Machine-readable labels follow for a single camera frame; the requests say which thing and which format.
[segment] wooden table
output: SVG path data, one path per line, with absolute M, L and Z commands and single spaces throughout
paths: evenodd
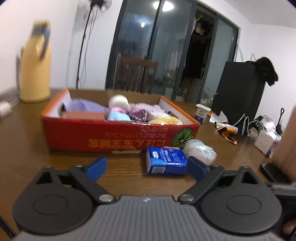
M 127 195 L 173 195 L 177 198 L 195 181 L 190 176 L 148 176 L 145 153 L 77 153 L 48 150 L 41 125 L 41 111 L 48 102 L 19 103 L 13 113 L 0 120 L 0 214 L 18 232 L 11 215 L 12 205 L 37 172 L 46 165 L 67 169 L 75 164 L 88 164 L 99 156 L 108 160 L 106 173 L 98 183 L 118 198 Z M 183 110 L 195 115 L 193 104 L 175 102 Z M 268 160 L 249 138 L 235 136 L 237 145 L 221 137 L 208 120 L 201 125 L 197 138 L 214 148 L 216 164 L 236 170 L 250 166 L 261 178 L 258 167 Z M 0 240 L 9 238 L 0 230 Z

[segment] blue soap box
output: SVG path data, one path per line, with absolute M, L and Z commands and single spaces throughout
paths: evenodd
M 187 161 L 183 151 L 169 147 L 148 147 L 146 164 L 148 174 L 187 173 Z

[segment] clear plastic wrap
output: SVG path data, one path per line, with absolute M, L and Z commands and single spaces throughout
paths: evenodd
M 183 152 L 186 158 L 194 156 L 203 163 L 210 165 L 217 157 L 213 148 L 205 145 L 201 140 L 192 139 L 186 142 Z

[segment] wooden chair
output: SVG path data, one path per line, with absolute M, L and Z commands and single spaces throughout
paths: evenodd
M 158 62 L 117 55 L 113 89 L 151 94 Z

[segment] gray gripper base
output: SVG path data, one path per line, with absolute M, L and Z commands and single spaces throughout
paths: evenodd
M 101 205 L 84 225 L 65 234 L 37 236 L 20 232 L 14 241 L 278 241 L 274 233 L 239 237 L 207 224 L 193 206 L 171 196 L 122 196 Z

